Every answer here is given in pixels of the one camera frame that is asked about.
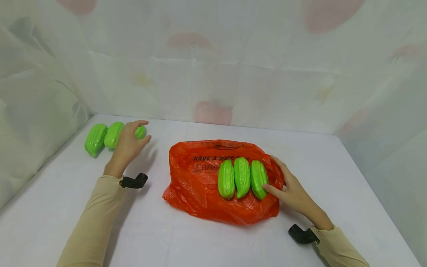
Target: orange plastic bag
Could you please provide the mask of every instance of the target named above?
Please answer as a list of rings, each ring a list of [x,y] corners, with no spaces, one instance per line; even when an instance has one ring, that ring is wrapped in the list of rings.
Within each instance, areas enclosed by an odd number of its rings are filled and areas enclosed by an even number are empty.
[[[251,225],[279,213],[279,200],[268,194],[259,201],[252,191],[237,199],[223,199],[218,192],[218,170],[226,160],[245,157],[261,161],[269,183],[282,189],[283,174],[270,156],[254,144],[209,140],[180,142],[169,150],[170,185],[163,198],[188,214],[237,225]]]

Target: person's left hand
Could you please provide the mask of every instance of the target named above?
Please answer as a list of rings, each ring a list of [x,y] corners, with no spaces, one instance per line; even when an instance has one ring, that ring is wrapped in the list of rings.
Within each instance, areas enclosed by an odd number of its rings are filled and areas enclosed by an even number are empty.
[[[147,124],[148,121],[146,120],[137,120],[126,123],[125,128],[120,134],[117,148],[113,152],[110,161],[105,166],[104,175],[110,175],[117,178],[120,178],[123,175],[123,172],[129,163],[131,163],[141,153],[141,150],[151,140],[151,135],[147,135],[140,140],[135,137],[136,129],[141,125]]]

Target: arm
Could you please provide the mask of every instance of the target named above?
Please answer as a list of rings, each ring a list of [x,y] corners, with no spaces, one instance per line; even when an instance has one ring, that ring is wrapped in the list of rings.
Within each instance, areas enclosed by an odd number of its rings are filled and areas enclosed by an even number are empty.
[[[135,130],[145,124],[148,124],[145,120],[126,124],[117,149],[105,166],[104,175],[97,180],[91,198],[62,251],[58,267],[101,267],[104,264],[113,221],[126,194],[126,189],[119,185],[119,178],[151,139],[150,135],[141,140],[135,137]]]
[[[369,264],[348,241],[342,230],[333,225],[326,212],[311,199],[287,166],[274,156],[271,156],[271,159],[283,172],[286,189],[281,191],[267,184],[264,184],[263,188],[313,223],[314,226],[310,229],[319,239],[317,248],[320,255],[326,259],[331,267],[369,267]]]

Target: wrist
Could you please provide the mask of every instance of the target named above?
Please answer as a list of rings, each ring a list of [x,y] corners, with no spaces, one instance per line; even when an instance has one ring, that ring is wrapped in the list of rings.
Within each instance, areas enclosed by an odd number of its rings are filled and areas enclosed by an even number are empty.
[[[125,162],[116,160],[112,157],[110,161],[105,165],[104,175],[120,178],[125,172],[126,167],[127,164]]]
[[[314,204],[311,209],[305,214],[305,217],[319,230],[332,230],[334,225],[328,215],[317,204]]]

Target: beige sleeve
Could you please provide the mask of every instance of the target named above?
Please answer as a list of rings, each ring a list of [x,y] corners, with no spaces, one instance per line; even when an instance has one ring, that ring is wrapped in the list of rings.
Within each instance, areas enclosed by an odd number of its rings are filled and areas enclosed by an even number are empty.
[[[314,226],[310,229],[319,239],[317,248],[330,267],[369,267],[339,227],[330,231],[319,230]]]
[[[56,266],[101,267],[111,227],[125,198],[119,179],[102,176],[97,180],[76,227]]]

